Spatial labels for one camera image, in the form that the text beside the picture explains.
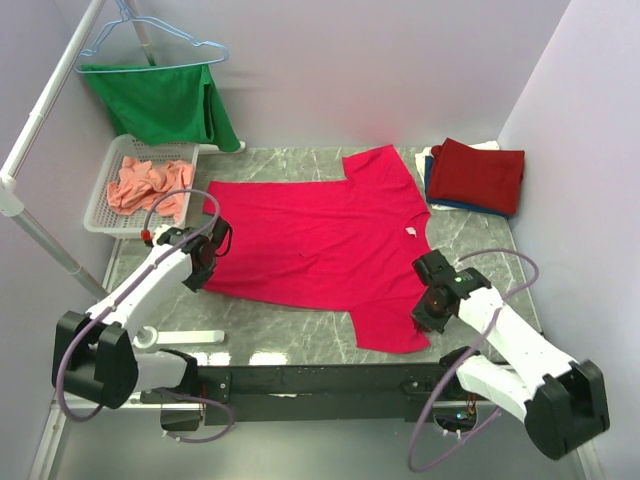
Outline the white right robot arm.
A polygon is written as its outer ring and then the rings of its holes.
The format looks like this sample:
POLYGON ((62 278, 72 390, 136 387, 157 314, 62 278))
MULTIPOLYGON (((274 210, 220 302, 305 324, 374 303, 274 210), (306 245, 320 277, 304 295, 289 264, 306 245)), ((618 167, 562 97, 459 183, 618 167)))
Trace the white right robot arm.
POLYGON ((549 343, 477 269, 457 270, 438 250, 416 259, 413 268, 426 287, 413 319, 442 331, 456 316, 478 334, 439 374, 414 437, 441 393, 460 399, 469 392, 492 401, 498 411, 517 418, 537 449, 552 460, 609 429, 604 375, 595 363, 579 362, 549 343))

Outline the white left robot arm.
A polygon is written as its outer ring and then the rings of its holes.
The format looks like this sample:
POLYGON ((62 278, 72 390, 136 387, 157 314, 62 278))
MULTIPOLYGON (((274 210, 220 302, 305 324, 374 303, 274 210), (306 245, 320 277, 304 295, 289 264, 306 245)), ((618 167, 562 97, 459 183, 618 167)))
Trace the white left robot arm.
POLYGON ((84 313, 56 325, 52 384, 59 401, 72 394, 116 409, 137 392, 162 390, 176 401, 199 394, 197 361, 175 349, 152 351, 146 321, 164 296, 183 285, 193 292, 211 279, 231 250, 233 229, 214 217, 200 229, 143 229, 150 252, 118 288, 84 313))

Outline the pink-red t-shirt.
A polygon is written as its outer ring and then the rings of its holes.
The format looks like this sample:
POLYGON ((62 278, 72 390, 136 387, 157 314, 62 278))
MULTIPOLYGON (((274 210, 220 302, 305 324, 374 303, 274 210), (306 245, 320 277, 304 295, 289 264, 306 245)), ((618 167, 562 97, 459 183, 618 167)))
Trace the pink-red t-shirt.
POLYGON ((396 149, 343 158, 344 179, 213 181, 231 249, 205 288, 227 296, 346 312, 362 349, 406 354, 429 347, 411 311, 424 287, 413 262, 429 252, 430 212, 396 149))

